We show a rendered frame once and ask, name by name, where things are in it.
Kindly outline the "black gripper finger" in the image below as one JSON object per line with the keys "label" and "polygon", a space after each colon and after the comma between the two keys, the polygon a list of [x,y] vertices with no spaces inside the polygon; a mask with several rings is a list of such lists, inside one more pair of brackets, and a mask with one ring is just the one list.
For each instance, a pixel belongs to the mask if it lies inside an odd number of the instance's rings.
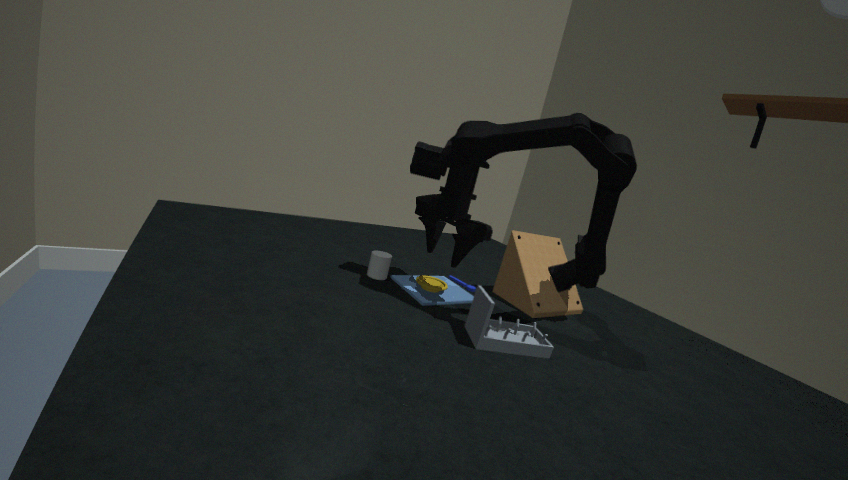
{"label": "black gripper finger", "polygon": [[442,220],[440,220],[440,221],[426,220],[422,217],[418,217],[418,218],[419,218],[419,220],[422,221],[422,223],[425,226],[426,241],[427,241],[427,252],[432,253],[434,248],[436,247],[436,244],[437,244],[441,234],[442,234],[442,231],[443,231],[443,229],[446,225],[446,222],[444,222]]}
{"label": "black gripper finger", "polygon": [[484,240],[468,239],[459,234],[453,233],[452,235],[455,240],[455,246],[451,260],[451,267],[455,268],[479,242],[483,242]]}

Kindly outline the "white cylinder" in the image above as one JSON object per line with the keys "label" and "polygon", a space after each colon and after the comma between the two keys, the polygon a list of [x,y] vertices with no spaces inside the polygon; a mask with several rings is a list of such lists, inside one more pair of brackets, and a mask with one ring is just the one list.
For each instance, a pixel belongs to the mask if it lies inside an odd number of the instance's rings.
{"label": "white cylinder", "polygon": [[383,251],[372,251],[367,276],[375,280],[386,280],[392,255]]}

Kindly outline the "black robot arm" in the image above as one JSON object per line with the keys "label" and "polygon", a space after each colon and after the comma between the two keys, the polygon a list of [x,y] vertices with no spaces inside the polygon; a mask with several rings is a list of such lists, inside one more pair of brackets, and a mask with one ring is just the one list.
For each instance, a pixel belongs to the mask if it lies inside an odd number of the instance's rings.
{"label": "black robot arm", "polygon": [[[495,124],[488,121],[463,122],[445,148],[418,141],[410,165],[413,174],[440,180],[450,168],[449,183],[475,188],[479,167],[504,152],[555,146],[576,148],[598,169],[598,184],[588,232],[578,235],[575,258],[549,266],[556,290],[578,284],[596,288],[599,275],[606,272],[606,244],[621,192],[637,171],[629,138],[592,121],[582,113],[569,116]],[[416,213],[423,218],[445,215],[454,219],[455,192],[416,197]]]}

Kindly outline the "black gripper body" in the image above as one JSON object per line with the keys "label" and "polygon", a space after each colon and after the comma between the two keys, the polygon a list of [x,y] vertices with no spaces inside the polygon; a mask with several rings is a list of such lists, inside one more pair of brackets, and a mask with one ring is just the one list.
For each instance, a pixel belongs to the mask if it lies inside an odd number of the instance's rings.
{"label": "black gripper body", "polygon": [[[491,225],[485,224],[480,221],[471,220],[470,214],[468,214],[468,210],[470,207],[471,199],[476,200],[477,195],[473,194],[473,188],[467,188],[458,186],[449,182],[446,182],[445,187],[440,186],[440,190],[447,189],[446,194],[450,196],[451,191],[455,192],[456,199],[456,212],[454,219],[447,218],[445,215],[434,216],[432,218],[424,218],[426,220],[432,221],[444,221],[456,227],[457,234],[466,237],[468,239],[475,240],[486,240],[491,241],[493,229]],[[456,221],[456,222],[455,222]]]}

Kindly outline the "dark grey dish rack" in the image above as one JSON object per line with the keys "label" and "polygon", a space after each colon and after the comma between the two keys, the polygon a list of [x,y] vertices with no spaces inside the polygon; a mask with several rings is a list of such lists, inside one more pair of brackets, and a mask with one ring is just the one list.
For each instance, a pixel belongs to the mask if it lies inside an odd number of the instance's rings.
{"label": "dark grey dish rack", "polygon": [[495,303],[478,285],[470,312],[465,324],[465,330],[475,349],[495,351],[513,355],[526,355],[538,358],[550,358],[554,347],[533,326],[514,322],[504,322],[490,319]]}

